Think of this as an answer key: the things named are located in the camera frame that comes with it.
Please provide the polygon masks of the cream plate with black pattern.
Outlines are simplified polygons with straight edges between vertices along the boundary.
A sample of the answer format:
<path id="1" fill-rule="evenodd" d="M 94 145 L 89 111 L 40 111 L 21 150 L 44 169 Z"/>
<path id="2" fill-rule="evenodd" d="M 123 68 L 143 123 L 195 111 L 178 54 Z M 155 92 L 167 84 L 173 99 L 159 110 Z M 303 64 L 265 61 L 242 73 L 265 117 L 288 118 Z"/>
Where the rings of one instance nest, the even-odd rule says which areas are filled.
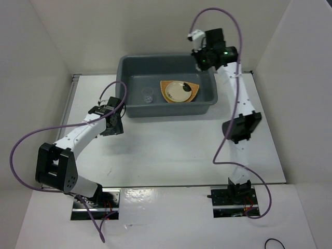
<path id="1" fill-rule="evenodd" d="M 185 102 L 191 97 L 192 89 L 184 81 L 173 81 L 166 86 L 165 94 L 172 102 Z"/>

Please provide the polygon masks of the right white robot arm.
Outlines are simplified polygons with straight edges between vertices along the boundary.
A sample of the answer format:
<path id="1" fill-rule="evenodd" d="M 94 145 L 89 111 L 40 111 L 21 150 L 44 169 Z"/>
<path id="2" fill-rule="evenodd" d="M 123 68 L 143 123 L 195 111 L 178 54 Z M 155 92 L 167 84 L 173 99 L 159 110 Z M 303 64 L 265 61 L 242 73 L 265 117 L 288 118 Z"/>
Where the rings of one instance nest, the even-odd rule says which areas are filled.
<path id="1" fill-rule="evenodd" d="M 253 107 L 241 72 L 241 48 L 228 47 L 221 28 L 191 31 L 188 40 L 193 43 L 191 55 L 199 70 L 215 68 L 226 80 L 229 102 L 233 104 L 230 120 L 222 125 L 224 141 L 229 142 L 231 162 L 235 169 L 228 178 L 227 198 L 233 204 L 240 203 L 250 194 L 251 180 L 247 145 L 262 116 Z"/>

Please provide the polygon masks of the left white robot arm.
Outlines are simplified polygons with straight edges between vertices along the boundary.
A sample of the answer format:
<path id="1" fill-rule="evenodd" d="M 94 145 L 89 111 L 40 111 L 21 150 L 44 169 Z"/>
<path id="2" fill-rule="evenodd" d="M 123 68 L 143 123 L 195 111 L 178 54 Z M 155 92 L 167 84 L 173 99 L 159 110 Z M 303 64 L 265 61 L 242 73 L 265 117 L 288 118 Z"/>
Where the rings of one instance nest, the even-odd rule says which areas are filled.
<path id="1" fill-rule="evenodd" d="M 78 174 L 76 160 L 85 147 L 98 135 L 123 133 L 121 111 L 125 104 L 111 97 L 107 104 L 94 106 L 80 123 L 53 144 L 43 143 L 37 156 L 35 179 L 65 194 L 80 195 L 91 207 L 111 203 L 113 195 L 103 191 L 101 184 Z"/>

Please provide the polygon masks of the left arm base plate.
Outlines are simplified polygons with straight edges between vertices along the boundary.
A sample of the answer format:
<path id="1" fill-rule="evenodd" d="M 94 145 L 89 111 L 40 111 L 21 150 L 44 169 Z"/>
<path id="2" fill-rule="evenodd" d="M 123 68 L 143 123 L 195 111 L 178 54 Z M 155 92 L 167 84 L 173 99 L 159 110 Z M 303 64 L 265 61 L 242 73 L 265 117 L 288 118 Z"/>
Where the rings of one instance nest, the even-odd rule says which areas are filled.
<path id="1" fill-rule="evenodd" d="M 91 201 L 86 197 L 82 197 L 86 206 L 89 208 L 92 217 L 95 220 L 118 220 L 119 219 L 119 206 L 120 206 L 120 188 L 104 188 L 103 199 L 98 204 Z M 86 210 L 84 204 L 77 198 L 74 198 L 71 220 L 91 220 L 91 217 Z"/>

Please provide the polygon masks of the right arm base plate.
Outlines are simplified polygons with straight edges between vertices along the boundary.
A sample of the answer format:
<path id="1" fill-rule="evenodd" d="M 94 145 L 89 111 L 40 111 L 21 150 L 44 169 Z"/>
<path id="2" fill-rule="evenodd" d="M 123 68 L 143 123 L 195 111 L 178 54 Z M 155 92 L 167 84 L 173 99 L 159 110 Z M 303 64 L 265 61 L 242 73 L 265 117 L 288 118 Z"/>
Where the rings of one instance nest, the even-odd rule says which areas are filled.
<path id="1" fill-rule="evenodd" d="M 254 188 L 249 193 L 232 198 L 226 186 L 211 187 L 207 197 L 212 202 L 214 218 L 260 216 L 258 200 Z"/>

